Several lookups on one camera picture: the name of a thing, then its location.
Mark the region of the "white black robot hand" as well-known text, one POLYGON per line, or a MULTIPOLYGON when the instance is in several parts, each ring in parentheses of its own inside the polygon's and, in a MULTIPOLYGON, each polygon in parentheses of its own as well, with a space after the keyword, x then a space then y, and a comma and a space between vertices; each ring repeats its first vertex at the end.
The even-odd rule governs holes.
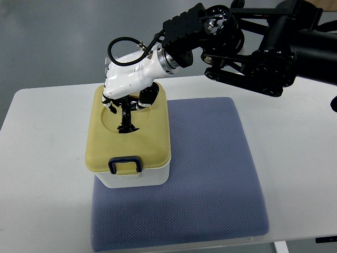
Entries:
POLYGON ((179 65, 161 47, 156 44, 152 53, 139 63, 130 66, 118 66, 110 63, 106 73, 102 95, 103 105, 112 113, 117 113, 116 107, 121 106, 121 98, 139 93, 139 98, 131 99, 131 109, 140 110, 154 103, 159 88, 155 79, 168 77, 177 73, 179 65))

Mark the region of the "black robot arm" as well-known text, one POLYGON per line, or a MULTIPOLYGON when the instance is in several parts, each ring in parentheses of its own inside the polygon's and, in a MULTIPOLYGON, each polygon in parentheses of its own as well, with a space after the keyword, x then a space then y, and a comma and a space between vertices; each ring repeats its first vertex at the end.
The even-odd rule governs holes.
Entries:
MULTIPOLYGON (((159 6, 155 8, 159 13, 155 15, 156 18, 160 20, 160 24, 168 19, 173 18, 181 14, 184 11, 195 6, 199 1, 155 1, 159 6)), ((229 7, 231 1, 200 1, 205 8, 214 6, 216 4, 223 4, 229 7)), ((251 8, 274 8, 280 1, 246 1, 245 7, 251 8)), ((336 12, 324 12, 320 19, 320 24, 336 20, 336 12)), ((254 34, 252 32, 244 31, 245 43, 241 50, 241 54, 251 54, 253 51, 257 50, 261 43, 262 36, 254 34)), ((203 75, 207 67, 205 63, 200 59, 201 55, 200 49, 195 49, 193 51, 194 63, 191 67, 179 70, 177 77, 183 76, 197 76, 203 75)))

